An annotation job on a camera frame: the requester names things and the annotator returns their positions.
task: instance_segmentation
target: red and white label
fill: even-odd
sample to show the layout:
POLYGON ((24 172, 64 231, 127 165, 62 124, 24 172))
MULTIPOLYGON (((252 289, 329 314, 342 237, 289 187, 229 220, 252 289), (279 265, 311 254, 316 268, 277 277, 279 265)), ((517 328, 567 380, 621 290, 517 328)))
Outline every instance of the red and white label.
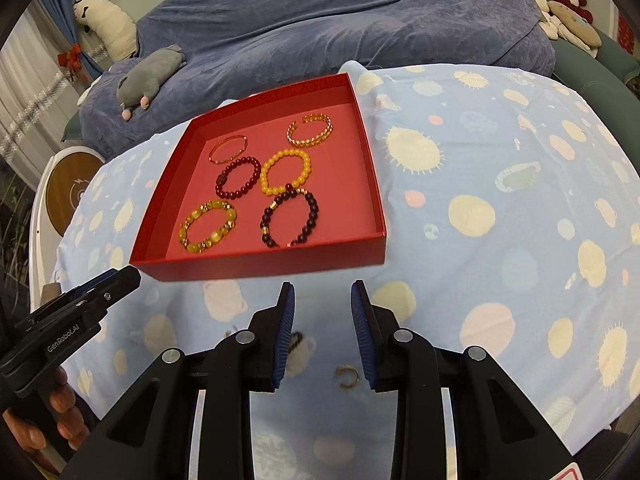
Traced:
POLYGON ((584 480, 577 463, 569 464, 551 480, 584 480))

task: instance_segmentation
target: blue curtain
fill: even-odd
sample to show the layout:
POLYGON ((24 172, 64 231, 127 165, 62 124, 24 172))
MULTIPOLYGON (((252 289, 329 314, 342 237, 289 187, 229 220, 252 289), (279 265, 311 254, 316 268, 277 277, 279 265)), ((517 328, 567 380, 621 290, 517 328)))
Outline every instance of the blue curtain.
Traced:
MULTIPOLYGON (((42 0, 62 34, 70 44, 78 42, 78 28, 74 17, 74 0, 42 0)), ((104 70, 87 54, 80 54, 82 66, 91 79, 96 79, 104 70)))

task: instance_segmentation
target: open ring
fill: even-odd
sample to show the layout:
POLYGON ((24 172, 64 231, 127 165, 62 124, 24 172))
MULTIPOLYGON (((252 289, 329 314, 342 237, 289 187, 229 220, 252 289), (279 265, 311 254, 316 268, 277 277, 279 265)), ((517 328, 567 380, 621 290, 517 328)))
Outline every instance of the open ring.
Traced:
POLYGON ((342 366, 338 366, 335 369, 334 377, 340 376, 345 372, 354 372, 356 374, 356 380, 353 381, 353 383, 340 383, 341 388, 344 388, 345 390, 351 390, 352 388, 355 388, 360 382, 360 372, 355 366, 342 365, 342 366))
POLYGON ((228 162, 231 162, 232 160, 234 160, 237 156, 240 156, 242 153, 244 153, 244 150, 246 150, 246 147, 248 146, 249 141, 247 140, 247 138, 243 135, 232 135, 230 137, 227 137, 226 139, 222 139, 219 143, 217 143, 209 152, 209 161, 213 162, 214 164, 226 164, 228 162), (244 140, 244 145, 242 146, 242 148, 240 149, 239 152, 237 152, 235 155, 230 156, 229 158, 226 158, 224 160, 214 160, 213 159, 213 153, 216 150, 219 150, 222 146, 224 146, 226 143, 231 142, 232 140, 239 140, 242 139, 244 140))

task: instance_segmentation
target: white chair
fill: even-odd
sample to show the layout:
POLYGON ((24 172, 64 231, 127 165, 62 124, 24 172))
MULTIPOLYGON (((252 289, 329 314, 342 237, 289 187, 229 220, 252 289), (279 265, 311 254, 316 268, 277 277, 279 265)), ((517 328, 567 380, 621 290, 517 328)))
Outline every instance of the white chair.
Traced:
POLYGON ((104 159, 85 146, 52 156, 42 173, 31 211, 29 288, 31 311, 40 306, 42 287, 52 279, 56 252, 84 190, 104 159))

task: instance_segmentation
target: red box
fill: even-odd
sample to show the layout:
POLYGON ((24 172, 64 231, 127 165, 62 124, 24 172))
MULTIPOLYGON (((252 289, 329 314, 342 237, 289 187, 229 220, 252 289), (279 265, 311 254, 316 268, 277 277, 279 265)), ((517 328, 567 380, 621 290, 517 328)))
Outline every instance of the red box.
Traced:
MULTIPOLYGON (((242 140, 228 143, 214 158, 238 151, 242 140)), ((302 160, 288 156, 271 168, 270 186, 296 178, 302 160)), ((229 175, 225 190, 239 189, 249 179, 251 164, 229 175)), ((189 228, 189 239, 199 242, 224 223, 222 211, 205 213, 189 228)), ((213 280, 275 276, 316 270, 383 264, 386 227, 378 182, 349 77, 332 75, 277 88, 229 104, 200 116, 178 142, 146 208, 129 263, 161 281, 213 280), (241 156, 264 163, 280 150, 292 148, 287 129, 296 121, 295 139, 309 139, 322 131, 319 121, 302 123, 306 114, 328 115, 334 130, 327 140, 307 148, 311 174, 302 187, 318 200, 318 224, 305 244, 287 247, 298 236, 308 216, 300 197, 283 203, 274 213, 271 236, 280 245, 268 248, 260 222, 273 201, 260 183, 245 196, 232 200, 238 218, 224 239, 202 253, 188 253, 178 241, 178 228, 201 204, 217 199, 216 178, 225 165, 209 161, 212 147, 230 135, 247 137, 241 156)))

